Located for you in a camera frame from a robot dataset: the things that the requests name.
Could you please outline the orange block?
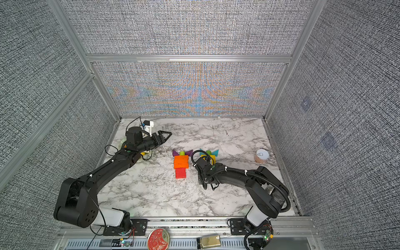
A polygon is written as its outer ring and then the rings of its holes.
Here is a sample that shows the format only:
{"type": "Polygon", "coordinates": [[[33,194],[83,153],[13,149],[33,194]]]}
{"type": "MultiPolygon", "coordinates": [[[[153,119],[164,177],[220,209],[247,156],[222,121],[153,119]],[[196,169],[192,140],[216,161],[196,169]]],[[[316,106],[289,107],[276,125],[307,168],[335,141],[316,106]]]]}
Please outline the orange block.
{"type": "Polygon", "coordinates": [[[181,169],[181,168],[188,169],[189,165],[188,164],[174,164],[174,169],[181,169]]]}
{"type": "Polygon", "coordinates": [[[189,164],[189,160],[186,159],[186,158],[175,158],[174,164],[175,165],[188,165],[189,164]]]}
{"type": "Polygon", "coordinates": [[[189,157],[187,155],[179,155],[179,156],[175,156],[175,160],[177,160],[177,161],[188,161],[189,157]]]}

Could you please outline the red block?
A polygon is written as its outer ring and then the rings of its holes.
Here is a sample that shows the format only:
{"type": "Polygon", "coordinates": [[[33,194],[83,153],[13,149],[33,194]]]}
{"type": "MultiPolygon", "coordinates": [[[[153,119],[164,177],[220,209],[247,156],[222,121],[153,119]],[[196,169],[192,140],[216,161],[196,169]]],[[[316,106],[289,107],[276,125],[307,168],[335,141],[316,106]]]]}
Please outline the red block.
{"type": "Polygon", "coordinates": [[[176,175],[186,175],[186,169],[185,168],[178,168],[175,169],[176,175]]]}
{"type": "Polygon", "coordinates": [[[182,173],[176,174],[176,179],[184,179],[184,178],[186,178],[186,174],[182,174],[182,173]]]}

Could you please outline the yellow block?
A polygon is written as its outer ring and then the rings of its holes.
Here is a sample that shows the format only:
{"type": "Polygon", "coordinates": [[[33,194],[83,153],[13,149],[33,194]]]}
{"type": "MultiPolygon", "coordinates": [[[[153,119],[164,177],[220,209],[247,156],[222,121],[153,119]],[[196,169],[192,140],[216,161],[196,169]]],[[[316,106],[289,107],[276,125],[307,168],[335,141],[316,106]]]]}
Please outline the yellow block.
{"type": "Polygon", "coordinates": [[[216,156],[215,155],[210,155],[209,157],[206,155],[201,155],[201,158],[204,158],[205,160],[213,160],[216,161],[216,156]]]}
{"type": "Polygon", "coordinates": [[[211,158],[211,159],[205,159],[205,161],[206,161],[208,164],[211,164],[211,165],[214,165],[214,164],[216,163],[216,161],[215,161],[213,158],[211,158]]]}

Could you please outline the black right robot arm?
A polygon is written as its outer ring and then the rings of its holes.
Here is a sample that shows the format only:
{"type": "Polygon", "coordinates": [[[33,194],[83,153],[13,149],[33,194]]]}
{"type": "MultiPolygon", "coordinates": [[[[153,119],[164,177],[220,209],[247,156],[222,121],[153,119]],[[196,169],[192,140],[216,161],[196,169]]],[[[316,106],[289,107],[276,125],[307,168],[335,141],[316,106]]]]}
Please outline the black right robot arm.
{"type": "Polygon", "coordinates": [[[254,205],[239,223],[239,227],[246,232],[260,226],[267,219],[277,218],[280,213],[291,208],[288,188],[263,166],[245,170],[231,168],[222,163],[212,165],[205,156],[192,162],[205,190],[208,186],[215,190],[221,184],[228,184],[248,192],[254,205]]]}

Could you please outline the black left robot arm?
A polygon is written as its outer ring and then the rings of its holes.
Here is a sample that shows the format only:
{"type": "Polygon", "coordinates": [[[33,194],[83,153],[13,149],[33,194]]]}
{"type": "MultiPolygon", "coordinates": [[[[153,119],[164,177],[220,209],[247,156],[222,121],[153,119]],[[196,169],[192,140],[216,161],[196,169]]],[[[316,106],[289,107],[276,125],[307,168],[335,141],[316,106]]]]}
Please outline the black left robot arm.
{"type": "Polygon", "coordinates": [[[54,218],[81,228],[98,225],[123,231],[131,229],[128,212],[100,208],[98,193],[114,177],[134,166],[143,152],[163,145],[171,135],[168,131],[149,134],[140,127],[129,128],[121,149],[110,160],[88,174],[77,179],[68,178],[61,184],[54,218]]]}

